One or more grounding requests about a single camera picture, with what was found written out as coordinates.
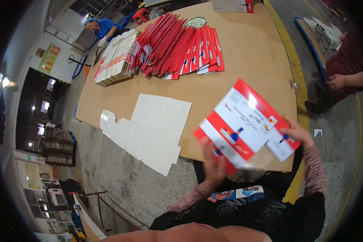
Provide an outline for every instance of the plastic stool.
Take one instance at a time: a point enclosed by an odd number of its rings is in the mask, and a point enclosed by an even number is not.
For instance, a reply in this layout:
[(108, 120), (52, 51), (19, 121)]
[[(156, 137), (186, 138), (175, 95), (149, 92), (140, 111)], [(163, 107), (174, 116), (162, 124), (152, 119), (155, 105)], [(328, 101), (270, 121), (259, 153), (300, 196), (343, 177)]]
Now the plastic stool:
[(133, 20), (138, 24), (141, 25), (143, 23), (146, 23), (148, 21), (150, 21), (150, 12), (146, 9), (146, 8), (142, 8), (140, 10), (138, 10), (134, 15), (133, 15)]

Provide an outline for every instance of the large table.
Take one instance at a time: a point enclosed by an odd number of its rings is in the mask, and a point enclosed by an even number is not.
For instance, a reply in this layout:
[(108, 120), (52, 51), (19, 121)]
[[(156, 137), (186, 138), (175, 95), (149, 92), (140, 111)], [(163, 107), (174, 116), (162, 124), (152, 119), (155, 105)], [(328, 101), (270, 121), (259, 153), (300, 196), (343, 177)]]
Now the large table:
[[(181, 157), (203, 160), (201, 146), (193, 135), (199, 123), (213, 110), (238, 78), (243, 79), (279, 114), (296, 119), (296, 98), (291, 87), (292, 74), (279, 32), (262, 3), (254, 13), (214, 12), (212, 4), (202, 3), (174, 12), (180, 18), (204, 17), (216, 28), (223, 53), (225, 71), (182, 75), (179, 80), (147, 78), (142, 73), (133, 79), (102, 88), (95, 84), (99, 62), (89, 72), (80, 96), (76, 118), (100, 128), (102, 111), (116, 114), (116, 120), (130, 120), (140, 93), (188, 101), (192, 107), (179, 145)], [(145, 23), (136, 29), (143, 31)], [(263, 147), (252, 162), (266, 164), (267, 170), (291, 171), (293, 155), (279, 162)]]

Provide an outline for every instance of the person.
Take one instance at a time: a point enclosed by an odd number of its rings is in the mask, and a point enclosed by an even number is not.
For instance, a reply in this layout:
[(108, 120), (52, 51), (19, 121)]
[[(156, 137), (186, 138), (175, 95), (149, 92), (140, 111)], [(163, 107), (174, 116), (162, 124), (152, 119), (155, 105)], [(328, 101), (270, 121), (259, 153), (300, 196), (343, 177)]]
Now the person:
[[(305, 192), (295, 204), (282, 202), (291, 180), (282, 189), (280, 180), (274, 179), (275, 174), (290, 173), (271, 173), (255, 182), (235, 183), (224, 179), (225, 162), (223, 158), (218, 163), (214, 161), (213, 144), (206, 139), (203, 141), (205, 162), (194, 162), (199, 185), (169, 206), (153, 221), (149, 230), (111, 235), (103, 242), (287, 242), (317, 239), (323, 229), (324, 203), (329, 196), (320, 152), (309, 132), (288, 117), (284, 119), (290, 128), (281, 129), (281, 132), (302, 143), (305, 162)], [(258, 190), (249, 196), (238, 193), (238, 189), (249, 191), (245, 187), (258, 187)], [(210, 199), (214, 191), (231, 189), (235, 189), (232, 192), (237, 194), (235, 199)]]
[(305, 108), (316, 115), (324, 114), (341, 100), (363, 90), (363, 52), (355, 30), (339, 36), (341, 46), (325, 64), (328, 89), (316, 85), (319, 94), (314, 102), (305, 101)]
[(99, 39), (98, 47), (102, 47), (106, 41), (110, 42), (117, 35), (130, 30), (113, 23), (110, 19), (97, 21), (96, 18), (90, 18), (86, 20), (84, 25), (86, 29), (94, 30), (94, 35)]

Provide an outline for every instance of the wall sign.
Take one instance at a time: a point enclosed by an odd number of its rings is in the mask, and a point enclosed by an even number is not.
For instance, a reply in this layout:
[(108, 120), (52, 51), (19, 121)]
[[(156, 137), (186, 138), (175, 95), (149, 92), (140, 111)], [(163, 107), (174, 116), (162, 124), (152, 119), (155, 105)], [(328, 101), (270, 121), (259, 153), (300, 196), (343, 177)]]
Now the wall sign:
[(59, 47), (50, 44), (47, 51), (44, 53), (42, 57), (42, 61), (40, 61), (38, 70), (41, 70), (46, 74), (50, 74), (51, 69), (53, 68), (53, 65), (55, 63), (55, 60), (59, 55), (59, 52), (60, 52)]

